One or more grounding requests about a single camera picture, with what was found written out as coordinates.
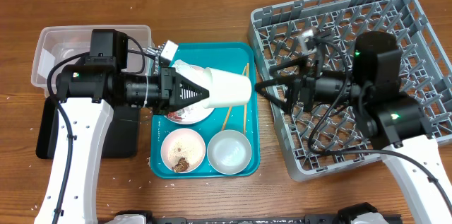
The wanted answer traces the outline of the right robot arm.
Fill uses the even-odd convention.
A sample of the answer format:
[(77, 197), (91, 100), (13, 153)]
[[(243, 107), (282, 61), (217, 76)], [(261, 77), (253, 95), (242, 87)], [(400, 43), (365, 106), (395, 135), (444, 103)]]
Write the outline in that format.
[(355, 123), (369, 139), (369, 153), (380, 155), (394, 176), (417, 223), (451, 222), (451, 182), (423, 106), (400, 90), (402, 52), (394, 35), (370, 31), (359, 35), (353, 60), (342, 71), (328, 71), (324, 60), (334, 48), (330, 32), (299, 36), (305, 55), (270, 68), (271, 79), (256, 92), (291, 114), (296, 104), (310, 112), (326, 104), (325, 118), (351, 107)]

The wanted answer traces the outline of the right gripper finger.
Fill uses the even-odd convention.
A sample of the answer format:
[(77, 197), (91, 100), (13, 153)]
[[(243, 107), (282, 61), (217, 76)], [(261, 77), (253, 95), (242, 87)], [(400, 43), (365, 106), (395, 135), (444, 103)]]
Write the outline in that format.
[(293, 60), (284, 61), (281, 64), (272, 66), (269, 68), (268, 72), (270, 75), (274, 76), (276, 73), (280, 70), (289, 68), (289, 67), (297, 67), (297, 68), (304, 68), (307, 65), (307, 58), (306, 57), (299, 57)]
[(256, 83), (254, 90), (280, 108), (285, 114), (292, 114), (293, 94), (291, 86), (292, 80), (290, 77), (277, 77)]

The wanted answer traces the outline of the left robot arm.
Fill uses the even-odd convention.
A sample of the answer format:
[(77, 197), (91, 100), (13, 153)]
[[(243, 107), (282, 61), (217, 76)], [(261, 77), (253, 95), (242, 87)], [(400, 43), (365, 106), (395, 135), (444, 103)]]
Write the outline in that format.
[(132, 39), (114, 29), (94, 29), (88, 52), (50, 70), (47, 90), (60, 127), (36, 223), (97, 222), (97, 181), (114, 107), (149, 107), (166, 115), (208, 98), (206, 88), (169, 66), (155, 76), (127, 73)]

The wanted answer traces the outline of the small pink bowl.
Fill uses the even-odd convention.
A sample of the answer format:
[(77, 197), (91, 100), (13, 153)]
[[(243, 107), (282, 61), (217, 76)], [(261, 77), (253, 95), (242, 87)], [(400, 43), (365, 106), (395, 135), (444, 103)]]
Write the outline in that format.
[(193, 129), (176, 129), (169, 133), (162, 142), (160, 155), (164, 165), (172, 171), (180, 158), (186, 158), (190, 166), (185, 174), (197, 169), (206, 156), (206, 144), (202, 136)]

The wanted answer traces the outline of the white paper cup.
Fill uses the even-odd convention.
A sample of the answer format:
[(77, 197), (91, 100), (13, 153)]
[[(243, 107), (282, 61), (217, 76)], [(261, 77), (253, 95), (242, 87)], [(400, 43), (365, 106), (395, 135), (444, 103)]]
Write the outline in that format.
[(206, 68), (203, 71), (209, 97), (203, 100), (204, 108), (245, 105), (251, 98), (251, 81), (241, 74)]

